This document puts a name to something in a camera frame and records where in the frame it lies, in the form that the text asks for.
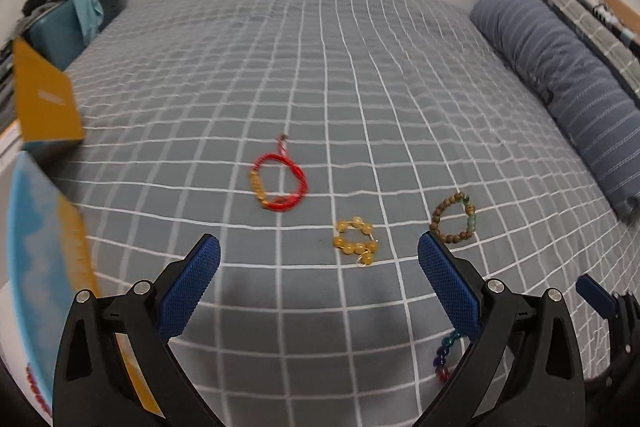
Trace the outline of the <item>wooden headboard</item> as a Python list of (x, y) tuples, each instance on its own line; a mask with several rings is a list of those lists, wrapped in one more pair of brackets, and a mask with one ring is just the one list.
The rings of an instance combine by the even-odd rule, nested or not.
[(622, 23), (638, 34), (640, 27), (639, 12), (623, 0), (603, 0), (622, 21)]

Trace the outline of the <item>blue striped pillow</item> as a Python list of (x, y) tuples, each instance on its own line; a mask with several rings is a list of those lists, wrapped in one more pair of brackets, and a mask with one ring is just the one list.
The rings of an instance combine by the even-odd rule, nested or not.
[(480, 0), (470, 19), (582, 158), (617, 217), (639, 217), (639, 107), (544, 0)]

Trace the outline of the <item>folded checked quilt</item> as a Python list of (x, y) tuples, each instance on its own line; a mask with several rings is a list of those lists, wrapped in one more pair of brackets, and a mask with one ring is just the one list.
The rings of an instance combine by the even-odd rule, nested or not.
[(639, 105), (639, 31), (624, 23), (604, 0), (544, 0), (612, 70)]

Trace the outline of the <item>blue yellow cardboard box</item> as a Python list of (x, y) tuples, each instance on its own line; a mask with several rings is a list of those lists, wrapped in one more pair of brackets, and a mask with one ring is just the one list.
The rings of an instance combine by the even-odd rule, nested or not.
[(79, 211), (44, 171), (85, 138), (73, 86), (12, 44), (16, 119), (1, 135), (1, 402), (52, 423), (58, 345), (78, 291), (100, 291)]

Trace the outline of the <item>teal suitcase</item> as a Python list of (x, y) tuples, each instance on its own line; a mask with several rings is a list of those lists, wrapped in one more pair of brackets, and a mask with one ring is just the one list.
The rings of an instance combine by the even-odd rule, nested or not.
[(39, 15), (24, 33), (29, 45), (59, 70), (65, 70), (88, 48), (72, 0)]

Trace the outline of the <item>light blue cloth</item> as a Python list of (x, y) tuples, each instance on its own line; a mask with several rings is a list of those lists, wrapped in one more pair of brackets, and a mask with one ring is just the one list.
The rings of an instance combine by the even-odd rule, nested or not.
[(104, 9), (100, 0), (72, 0), (78, 19), (82, 41), (88, 46), (100, 32)]

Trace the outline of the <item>grey checked bed sheet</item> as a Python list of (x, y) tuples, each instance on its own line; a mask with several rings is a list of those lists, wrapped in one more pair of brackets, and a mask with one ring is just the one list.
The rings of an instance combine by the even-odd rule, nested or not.
[(49, 168), (105, 294), (203, 234), (218, 273), (172, 352), (229, 426), (408, 426), (451, 331), (416, 260), (463, 192), (454, 247), (484, 277), (561, 291), (582, 368), (608, 330), (575, 291), (639, 285), (617, 217), (544, 103), (439, 0), (152, 0), (67, 69), (85, 140)]

